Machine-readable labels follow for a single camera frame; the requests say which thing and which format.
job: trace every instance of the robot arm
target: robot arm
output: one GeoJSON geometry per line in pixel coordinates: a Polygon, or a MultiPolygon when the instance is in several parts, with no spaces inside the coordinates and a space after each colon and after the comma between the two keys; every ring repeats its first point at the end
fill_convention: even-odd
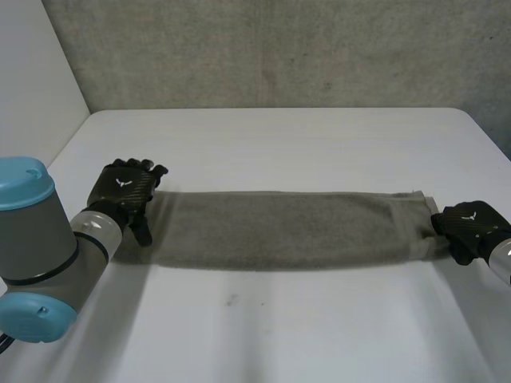
{"type": "Polygon", "coordinates": [[[168,170],[149,160],[106,166],[69,223],[39,161],[0,159],[0,331],[25,342],[53,342],[77,318],[129,227],[152,243],[145,207],[168,170]]]}
{"type": "Polygon", "coordinates": [[[460,265],[483,258],[489,268],[511,286],[511,225],[486,202],[446,207],[431,217],[439,235],[450,242],[450,254],[460,265]]]}

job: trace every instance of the cable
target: cable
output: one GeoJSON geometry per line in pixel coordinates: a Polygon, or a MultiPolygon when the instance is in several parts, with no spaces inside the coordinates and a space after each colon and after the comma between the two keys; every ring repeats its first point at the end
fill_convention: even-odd
{"type": "Polygon", "coordinates": [[[8,349],[13,342],[14,338],[5,334],[0,335],[0,353],[3,353],[6,349],[8,349]]]}

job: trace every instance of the white table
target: white table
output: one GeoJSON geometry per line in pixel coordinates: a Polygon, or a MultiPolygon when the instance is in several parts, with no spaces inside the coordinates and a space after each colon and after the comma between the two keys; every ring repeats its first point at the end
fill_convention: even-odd
{"type": "MultiPolygon", "coordinates": [[[[422,190],[511,219],[511,163],[455,109],[110,111],[50,167],[69,216],[102,167],[150,158],[161,190],[422,190]]],[[[511,290],[482,263],[242,273],[109,265],[59,342],[15,342],[8,383],[502,382],[511,290]]]]}

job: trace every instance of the logo on robotic hand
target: logo on robotic hand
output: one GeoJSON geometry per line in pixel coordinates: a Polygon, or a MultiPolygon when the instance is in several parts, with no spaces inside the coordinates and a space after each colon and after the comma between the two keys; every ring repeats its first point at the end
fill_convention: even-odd
{"type": "Polygon", "coordinates": [[[121,188],[122,188],[122,187],[124,187],[124,186],[126,186],[126,185],[130,185],[130,184],[132,184],[132,183],[133,183],[133,181],[122,182],[122,181],[120,181],[118,178],[116,178],[115,180],[116,180],[116,182],[119,184],[119,186],[120,186],[121,188]]]}
{"type": "Polygon", "coordinates": [[[475,221],[476,220],[476,215],[477,215],[477,212],[475,211],[473,213],[473,215],[471,215],[470,217],[462,217],[461,219],[471,219],[471,220],[475,221]]]}

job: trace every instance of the folded towel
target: folded towel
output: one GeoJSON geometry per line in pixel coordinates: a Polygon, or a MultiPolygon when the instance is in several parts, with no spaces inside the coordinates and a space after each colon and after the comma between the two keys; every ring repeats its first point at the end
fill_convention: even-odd
{"type": "Polygon", "coordinates": [[[167,267],[317,270],[447,256],[421,192],[158,192],[154,244],[125,239],[114,259],[167,267]]]}

